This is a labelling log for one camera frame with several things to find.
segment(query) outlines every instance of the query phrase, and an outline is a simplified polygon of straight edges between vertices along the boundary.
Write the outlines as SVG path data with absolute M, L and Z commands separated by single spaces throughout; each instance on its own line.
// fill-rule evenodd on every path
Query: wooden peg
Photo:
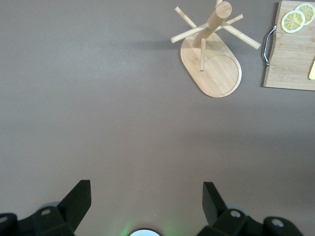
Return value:
M 196 36 L 193 42 L 193 47 L 199 48 L 201 45 L 201 39 L 208 38 L 218 28 L 218 26 L 220 26 L 225 19 L 231 15 L 231 12 L 232 6 L 230 3 L 226 1 L 219 3 L 207 21 L 210 28 L 201 31 Z
M 222 0 L 217 0 L 216 7 L 222 2 Z
M 201 39 L 200 71 L 205 70 L 206 39 Z
M 177 6 L 175 11 L 192 27 L 195 28 L 197 25 Z
M 247 43 L 248 45 L 252 46 L 255 49 L 258 49 L 261 44 L 253 40 L 252 38 L 248 37 L 246 34 L 240 32 L 238 29 L 234 28 L 233 26 L 227 24 L 226 22 L 223 22 L 221 24 L 223 29 L 226 31 L 230 32 L 232 35 L 238 37 L 241 39 L 243 42 Z
M 231 20 L 228 20 L 227 23 L 230 25 L 230 24 L 233 24 L 233 23 L 235 23 L 235 22 L 241 20 L 242 18 L 243 18 L 243 15 L 241 14 L 241 15 L 239 15 L 239 16 L 237 16 L 237 17 L 234 17 L 234 18 L 231 19 Z M 193 28 L 193 29 L 190 29 L 190 30 L 184 32 L 184 33 L 181 33 L 181 34 L 179 34 L 179 35 L 176 35 L 176 36 L 172 37 L 172 38 L 171 38 L 171 41 L 172 41 L 172 43 L 176 43 L 176 42 L 178 42 L 178 41 L 180 41 L 180 40 L 182 40 L 182 39 L 184 39 L 184 38 L 186 38 L 186 37 L 188 37 L 188 36 L 193 35 L 194 33 L 198 33 L 198 32 L 200 32 L 200 31 L 203 31 L 203 30 L 207 29 L 207 28 L 209 28 L 209 24 L 206 22 L 206 23 L 204 23 L 204 24 L 202 24 L 202 25 L 200 25 L 200 26 L 197 26 L 197 27 L 195 27 L 195 28 Z M 215 32 L 217 32 L 218 30 L 221 30 L 221 29 L 222 29 L 222 27 L 219 26 L 219 27 L 215 30 Z

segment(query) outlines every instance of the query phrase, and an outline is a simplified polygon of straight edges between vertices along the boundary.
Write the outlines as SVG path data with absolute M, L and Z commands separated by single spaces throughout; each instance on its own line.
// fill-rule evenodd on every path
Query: wooden mug tree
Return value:
M 224 97 L 233 93 L 240 84 L 242 69 L 233 53 L 215 32 L 225 29 L 258 49 L 261 44 L 231 26 L 241 20 L 243 15 L 225 21 L 231 15 L 232 6 L 226 1 L 217 0 L 216 9 L 208 21 L 197 26 L 179 7 L 175 10 L 192 27 L 172 37 L 171 41 L 175 43 L 184 39 L 181 58 L 194 81 L 211 97 Z

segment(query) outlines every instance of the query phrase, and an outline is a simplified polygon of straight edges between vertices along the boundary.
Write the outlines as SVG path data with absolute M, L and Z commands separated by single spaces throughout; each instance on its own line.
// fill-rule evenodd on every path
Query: metal handle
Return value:
M 267 34 L 266 38 L 265 38 L 265 45 L 264 45 L 264 49 L 263 49 L 263 57 L 266 61 L 266 66 L 269 66 L 270 65 L 270 62 L 269 62 L 269 59 L 267 58 L 266 56 L 266 50 L 267 50 L 267 43 L 268 43 L 268 39 L 269 39 L 269 36 L 276 30 L 277 26 L 273 26 L 273 28 L 271 29 L 271 31 Z

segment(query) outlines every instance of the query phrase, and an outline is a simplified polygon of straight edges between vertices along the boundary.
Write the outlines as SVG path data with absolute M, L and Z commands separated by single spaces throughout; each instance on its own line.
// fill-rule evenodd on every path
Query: gray tabletop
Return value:
M 230 3 L 263 43 L 278 1 Z M 314 234 L 315 92 L 264 88 L 261 49 L 221 30 L 243 76 L 206 96 L 170 41 L 190 29 L 176 6 L 199 25 L 215 0 L 0 2 L 0 212 L 22 219 L 90 179 L 76 235 L 193 236 L 213 181 L 258 222 Z

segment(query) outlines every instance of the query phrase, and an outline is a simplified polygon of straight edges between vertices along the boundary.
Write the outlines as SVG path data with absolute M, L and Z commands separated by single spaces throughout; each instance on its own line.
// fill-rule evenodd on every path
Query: wooden cutting board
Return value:
M 281 27 L 283 16 L 302 3 L 286 0 L 279 3 L 265 87 L 315 90 L 315 80 L 309 79 L 315 60 L 315 20 L 295 33 L 286 33 Z

